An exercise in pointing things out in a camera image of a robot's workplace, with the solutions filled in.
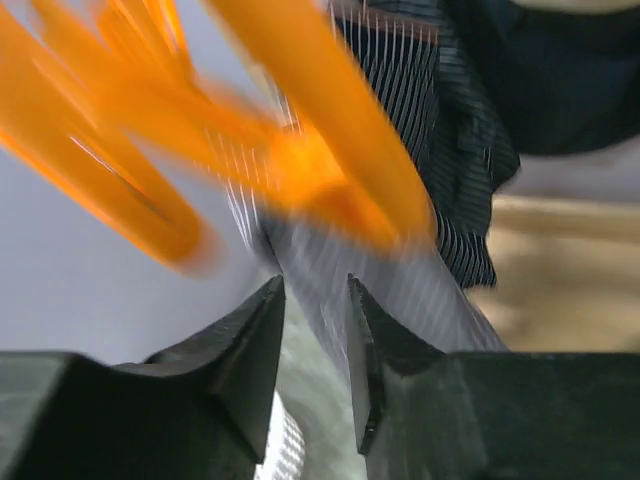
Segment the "black hanging underwear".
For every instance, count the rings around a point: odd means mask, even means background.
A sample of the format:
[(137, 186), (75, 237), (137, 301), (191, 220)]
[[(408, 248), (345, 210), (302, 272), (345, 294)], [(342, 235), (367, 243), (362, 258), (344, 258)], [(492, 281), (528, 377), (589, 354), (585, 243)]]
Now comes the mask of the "black hanging underwear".
[(513, 1), (444, 6), (519, 152), (577, 154), (638, 135), (638, 7), (587, 14)]

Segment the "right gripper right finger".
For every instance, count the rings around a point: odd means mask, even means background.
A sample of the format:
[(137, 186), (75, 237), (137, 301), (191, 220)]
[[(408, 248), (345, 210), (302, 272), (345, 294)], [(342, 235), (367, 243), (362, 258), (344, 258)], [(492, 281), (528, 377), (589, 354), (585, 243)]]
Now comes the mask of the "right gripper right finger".
[(444, 353), (348, 281), (356, 446), (371, 479), (635, 479), (639, 358)]

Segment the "grey striped boxer underwear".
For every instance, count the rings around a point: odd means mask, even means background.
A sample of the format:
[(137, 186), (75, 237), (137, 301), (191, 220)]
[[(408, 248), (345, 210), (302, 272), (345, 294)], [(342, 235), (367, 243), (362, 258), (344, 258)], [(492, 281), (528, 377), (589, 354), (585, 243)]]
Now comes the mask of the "grey striped boxer underwear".
[(206, 144), (244, 240), (283, 274), (349, 381), (368, 476), (429, 478), (403, 383), (434, 355), (503, 348), (465, 294), (496, 280), (486, 232), (458, 222), (438, 190), (435, 239), (400, 243), (311, 128), (208, 133)]

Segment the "navy striped hanging underwear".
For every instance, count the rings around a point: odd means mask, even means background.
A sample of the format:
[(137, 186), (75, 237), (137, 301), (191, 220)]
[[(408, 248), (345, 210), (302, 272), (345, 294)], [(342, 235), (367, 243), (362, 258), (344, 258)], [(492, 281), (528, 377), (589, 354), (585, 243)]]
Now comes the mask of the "navy striped hanging underwear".
[(336, 28), (405, 144), (463, 288), (493, 286), (493, 194), (520, 160), (441, 1), (332, 1)]

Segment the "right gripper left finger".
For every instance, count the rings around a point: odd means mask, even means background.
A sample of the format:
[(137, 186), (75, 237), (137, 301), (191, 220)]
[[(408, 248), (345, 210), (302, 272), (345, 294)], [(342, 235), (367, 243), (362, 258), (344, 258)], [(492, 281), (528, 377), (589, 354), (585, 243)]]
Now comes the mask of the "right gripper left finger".
[(265, 455), (285, 310), (273, 277), (142, 363), (1, 356), (5, 479), (250, 479)]

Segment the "wooden hanger stand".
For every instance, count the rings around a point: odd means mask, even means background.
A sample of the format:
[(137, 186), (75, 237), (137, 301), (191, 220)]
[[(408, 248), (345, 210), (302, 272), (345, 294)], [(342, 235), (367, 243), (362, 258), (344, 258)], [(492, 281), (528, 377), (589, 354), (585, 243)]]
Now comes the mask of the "wooden hanger stand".
[(639, 207), (500, 195), (498, 276), (469, 296), (517, 351), (639, 349)]

